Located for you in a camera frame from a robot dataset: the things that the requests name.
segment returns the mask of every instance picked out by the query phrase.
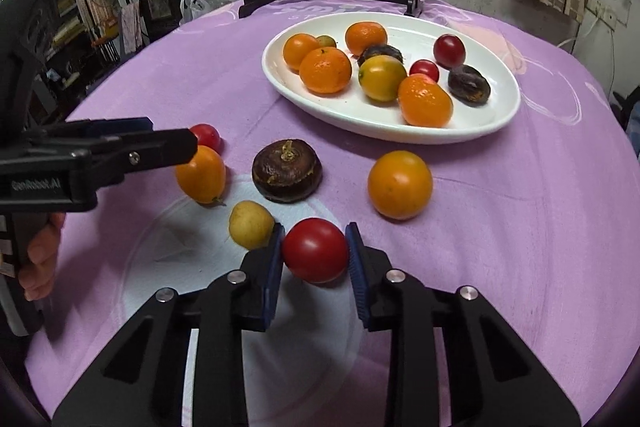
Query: red tomato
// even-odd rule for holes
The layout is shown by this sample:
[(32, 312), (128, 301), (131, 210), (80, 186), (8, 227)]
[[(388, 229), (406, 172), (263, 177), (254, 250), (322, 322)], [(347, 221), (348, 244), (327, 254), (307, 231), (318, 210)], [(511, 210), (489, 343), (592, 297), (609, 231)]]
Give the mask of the red tomato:
[(282, 242), (282, 257), (293, 275), (320, 284), (340, 277), (349, 262), (349, 249), (338, 227), (309, 217), (289, 230)]
[(440, 79), (440, 70), (430, 60), (416, 60), (409, 70), (409, 74), (422, 73), (433, 79), (436, 83)]
[(423, 79), (427, 84), (437, 84), (437, 82), (433, 80), (428, 74), (414, 73), (414, 74), (410, 74), (409, 76), (418, 76), (421, 79)]
[(465, 45), (455, 35), (443, 35), (433, 45), (433, 56), (439, 65), (449, 70), (457, 68), (465, 63)]
[(198, 138), (198, 145), (220, 152), (220, 134), (215, 127), (208, 123), (199, 123), (191, 127), (190, 131)]

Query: white oval plate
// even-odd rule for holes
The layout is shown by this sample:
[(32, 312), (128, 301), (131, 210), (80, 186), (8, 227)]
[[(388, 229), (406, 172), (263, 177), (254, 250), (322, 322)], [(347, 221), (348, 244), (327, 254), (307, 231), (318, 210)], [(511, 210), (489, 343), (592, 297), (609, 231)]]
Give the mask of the white oval plate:
[[(300, 77), (287, 68), (282, 49), (296, 33), (332, 36), (349, 56), (344, 33), (353, 23), (374, 21), (388, 33), (388, 43), (398, 48), (407, 71), (420, 58), (434, 60), (433, 45), (439, 36), (459, 36), (466, 47), (466, 64), (473, 66), (489, 81), (491, 97), (482, 107), (468, 107), (453, 98), (453, 117), (442, 129), (414, 127), (406, 124), (398, 104), (374, 105), (358, 85), (358, 65), (352, 58), (353, 75), (347, 89), (332, 96), (318, 96), (306, 89)], [(378, 12), (348, 12), (324, 15), (298, 23), (271, 39), (262, 54), (262, 70), (278, 92), (302, 110), (330, 123), (363, 136), (382, 140), (444, 144), (473, 140), (501, 129), (516, 115), (520, 107), (520, 88), (507, 66), (479, 42), (446, 26), (415, 17)], [(449, 72), (440, 68), (439, 84), (447, 92)]]

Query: finger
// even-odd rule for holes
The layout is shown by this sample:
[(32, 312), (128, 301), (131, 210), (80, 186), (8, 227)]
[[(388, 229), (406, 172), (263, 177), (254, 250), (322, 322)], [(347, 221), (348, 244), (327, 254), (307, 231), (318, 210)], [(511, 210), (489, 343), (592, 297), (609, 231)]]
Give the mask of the finger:
[(53, 289), (53, 283), (55, 279), (50, 279), (47, 283), (37, 288), (26, 290), (24, 292), (24, 298), (28, 301), (35, 301), (37, 299), (44, 299), (49, 296)]
[(60, 230), (51, 223), (47, 223), (36, 237), (31, 239), (27, 254), (33, 264), (41, 264), (58, 253), (58, 245), (60, 245)]
[(44, 263), (30, 264), (29, 266), (23, 267), (20, 273), (18, 273), (20, 286), (26, 290), (32, 290), (49, 282), (55, 275), (56, 261), (57, 257), (54, 255), (49, 257)]
[(54, 212), (49, 214), (49, 222), (58, 230), (62, 230), (65, 226), (66, 214), (63, 212)]

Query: table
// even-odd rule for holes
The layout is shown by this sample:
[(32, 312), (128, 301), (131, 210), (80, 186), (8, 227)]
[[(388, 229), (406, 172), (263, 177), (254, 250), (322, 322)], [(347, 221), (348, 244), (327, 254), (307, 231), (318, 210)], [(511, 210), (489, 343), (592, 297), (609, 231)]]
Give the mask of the table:
[[(258, 198), (248, 174), (261, 147), (305, 139), (324, 164), (324, 181), (306, 203), (269, 206), (274, 215), (286, 227), (309, 215), (341, 227), (357, 221), (366, 244), (426, 285), (475, 285), (586, 422), (640, 344), (640, 171), (592, 76), (566, 52), (516, 28), (425, 0), (423, 17), (476, 38), (505, 61), (524, 103), (510, 126), (466, 144), (381, 142), (324, 124), (280, 98), (260, 55), (274, 35), (304, 18), (402, 7), (282, 0), (239, 20), (239, 6), (150, 45), (73, 118), (144, 115), (156, 128), (212, 123), (225, 139), (228, 206)], [(369, 206), (366, 176), (376, 158), (398, 148), (427, 161), (434, 193), (420, 217), (393, 225)], [(56, 288), (45, 302), (46, 329), (27, 361), (49, 412), (154, 289), (197, 289), (239, 266), (242, 250), (225, 236), (229, 211), (207, 214), (163, 169), (131, 176), (102, 191), (93, 212), (69, 216)], [(252, 425), (382, 425), (388, 335), (360, 331), (346, 282), (334, 289), (286, 278), (283, 284), (273, 333), (244, 338)], [(185, 425), (189, 413), (187, 404)]]

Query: white plastic bag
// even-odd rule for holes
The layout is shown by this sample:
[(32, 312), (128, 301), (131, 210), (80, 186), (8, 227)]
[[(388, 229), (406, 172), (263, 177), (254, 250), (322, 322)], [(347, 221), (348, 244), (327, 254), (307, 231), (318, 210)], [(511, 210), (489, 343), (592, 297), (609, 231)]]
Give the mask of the white plastic bag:
[(180, 13), (182, 19), (178, 23), (180, 26), (191, 22), (198, 17), (202, 17), (205, 13), (212, 10), (211, 5), (205, 0), (180, 0)]

